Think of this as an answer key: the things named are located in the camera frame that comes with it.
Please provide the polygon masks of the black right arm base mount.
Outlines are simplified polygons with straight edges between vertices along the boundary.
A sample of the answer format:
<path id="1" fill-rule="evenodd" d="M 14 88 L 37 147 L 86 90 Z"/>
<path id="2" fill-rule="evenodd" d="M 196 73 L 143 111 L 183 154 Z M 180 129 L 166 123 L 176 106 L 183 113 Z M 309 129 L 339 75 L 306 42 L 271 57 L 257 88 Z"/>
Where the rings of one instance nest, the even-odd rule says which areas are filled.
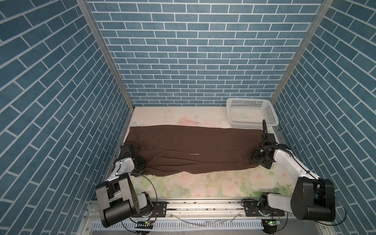
<path id="1" fill-rule="evenodd" d="M 283 217 L 286 215 L 284 211 L 270 207 L 263 196 L 259 200 L 244 199 L 240 204 L 244 207 L 247 217 Z"/>

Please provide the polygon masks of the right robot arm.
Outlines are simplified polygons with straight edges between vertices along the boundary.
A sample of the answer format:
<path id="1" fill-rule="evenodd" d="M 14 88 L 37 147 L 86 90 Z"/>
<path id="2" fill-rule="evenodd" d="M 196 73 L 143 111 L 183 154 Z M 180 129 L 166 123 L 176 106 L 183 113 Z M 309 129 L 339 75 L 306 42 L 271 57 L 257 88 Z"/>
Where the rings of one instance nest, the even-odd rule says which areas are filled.
<path id="1" fill-rule="evenodd" d="M 267 169 L 270 169 L 273 163 L 278 163 L 295 185 L 291 196 L 262 193 L 258 203 L 261 214 L 268 216 L 280 210 L 292 213 L 299 220 L 335 220 L 334 184 L 307 169 L 286 145 L 264 140 L 260 149 L 253 152 L 252 159 Z"/>

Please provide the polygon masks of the brown trousers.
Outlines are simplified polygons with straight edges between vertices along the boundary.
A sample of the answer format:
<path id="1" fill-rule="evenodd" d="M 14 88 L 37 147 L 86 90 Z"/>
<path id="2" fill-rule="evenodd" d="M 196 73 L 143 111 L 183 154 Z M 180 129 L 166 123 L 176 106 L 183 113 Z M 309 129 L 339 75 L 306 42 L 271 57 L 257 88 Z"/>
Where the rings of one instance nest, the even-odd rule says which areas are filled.
<path id="1" fill-rule="evenodd" d="M 147 161 L 144 175 L 164 177 L 255 168 L 262 130 L 179 125 L 131 127 L 126 138 Z"/>

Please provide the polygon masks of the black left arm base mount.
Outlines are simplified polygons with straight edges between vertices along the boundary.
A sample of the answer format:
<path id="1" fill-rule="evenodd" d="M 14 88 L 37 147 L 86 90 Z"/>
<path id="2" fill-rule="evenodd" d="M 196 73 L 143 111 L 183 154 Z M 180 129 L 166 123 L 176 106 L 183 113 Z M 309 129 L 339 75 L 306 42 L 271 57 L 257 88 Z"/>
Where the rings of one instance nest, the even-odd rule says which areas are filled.
<path id="1" fill-rule="evenodd" d="M 147 205 L 140 209 L 140 213 L 137 217 L 142 218 L 155 218 L 165 217 L 167 211 L 167 202 L 148 202 Z"/>

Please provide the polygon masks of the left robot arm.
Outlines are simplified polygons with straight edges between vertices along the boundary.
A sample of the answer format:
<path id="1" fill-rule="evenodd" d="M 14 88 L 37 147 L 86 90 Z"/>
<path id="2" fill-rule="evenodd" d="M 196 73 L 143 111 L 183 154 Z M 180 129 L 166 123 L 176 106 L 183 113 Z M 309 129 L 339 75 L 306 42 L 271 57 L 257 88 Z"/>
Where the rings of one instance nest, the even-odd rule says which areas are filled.
<path id="1" fill-rule="evenodd" d="M 146 192 L 137 194 L 131 181 L 136 165 L 130 157 L 115 161 L 106 181 L 96 186 L 96 197 L 102 225 L 108 228 L 133 216 L 150 218 L 153 204 Z"/>

